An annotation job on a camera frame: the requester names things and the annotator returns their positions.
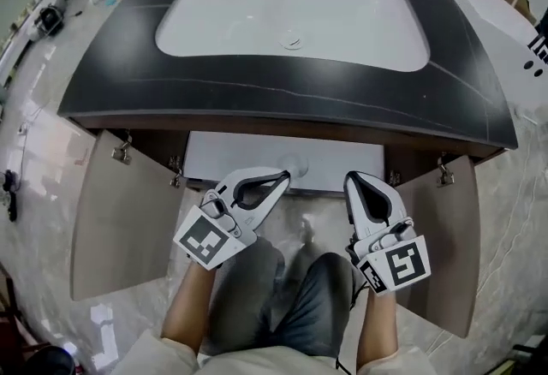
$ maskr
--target black countertop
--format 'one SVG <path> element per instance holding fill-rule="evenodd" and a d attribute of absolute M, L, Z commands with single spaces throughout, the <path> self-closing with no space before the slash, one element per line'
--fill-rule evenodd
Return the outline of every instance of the black countertop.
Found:
<path fill-rule="evenodd" d="M 173 1 L 120 2 L 76 69 L 60 116 L 276 118 L 517 147 L 497 75 L 453 0 L 408 0 L 430 49 L 415 72 L 300 57 L 168 56 L 155 33 Z"/>

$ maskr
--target sink drain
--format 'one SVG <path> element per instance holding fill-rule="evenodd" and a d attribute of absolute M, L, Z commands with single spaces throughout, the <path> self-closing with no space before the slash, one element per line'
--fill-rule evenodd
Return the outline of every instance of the sink drain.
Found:
<path fill-rule="evenodd" d="M 302 34 L 293 30 L 283 33 L 278 42 L 286 50 L 299 50 L 304 45 Z"/>

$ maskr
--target jeans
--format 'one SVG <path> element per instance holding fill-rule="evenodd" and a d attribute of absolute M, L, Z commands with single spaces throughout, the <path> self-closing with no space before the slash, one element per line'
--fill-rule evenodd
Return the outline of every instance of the jeans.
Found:
<path fill-rule="evenodd" d="M 317 258 L 276 327 L 271 324 L 271 304 L 282 281 L 282 254 L 259 238 L 230 262 L 221 268 L 228 270 L 211 304 L 202 352 L 285 346 L 310 356 L 338 356 L 354 294 L 348 260 L 336 253 Z"/>

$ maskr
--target marble floor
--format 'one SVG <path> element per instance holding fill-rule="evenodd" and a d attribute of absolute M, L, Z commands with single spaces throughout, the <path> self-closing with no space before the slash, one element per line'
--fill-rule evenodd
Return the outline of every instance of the marble floor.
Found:
<path fill-rule="evenodd" d="M 71 74 L 114 8 L 69 0 L 66 27 L 25 56 L 0 125 L 0 170 L 23 173 L 19 221 L 12 224 L 0 212 L 0 261 L 15 280 L 32 328 L 64 346 L 89 373 L 101 374 L 112 370 L 143 330 L 159 331 L 188 266 L 174 247 L 164 279 L 81 302 L 69 298 L 75 209 L 94 139 L 56 112 Z M 18 132 L 21 124 L 25 134 Z M 469 337 L 452 336 L 398 309 L 400 343 L 423 349 L 439 374 L 483 373 L 512 344 L 545 332 L 548 323 L 548 125 L 517 117 L 515 127 L 519 149 L 476 169 L 481 262 Z M 186 191 L 181 215 L 199 200 Z M 343 253 L 351 231 L 343 201 L 283 198 L 261 230 L 289 259 L 309 228 L 321 247 Z M 364 302 L 361 296 L 342 346 L 348 368 L 354 366 Z"/>

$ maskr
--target white sink basin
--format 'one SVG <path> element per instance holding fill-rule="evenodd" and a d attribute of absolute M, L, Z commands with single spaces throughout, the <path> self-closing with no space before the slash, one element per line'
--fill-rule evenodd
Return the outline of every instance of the white sink basin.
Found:
<path fill-rule="evenodd" d="M 175 0 L 156 43 L 176 57 L 309 57 L 404 72 L 430 55 L 406 0 Z"/>

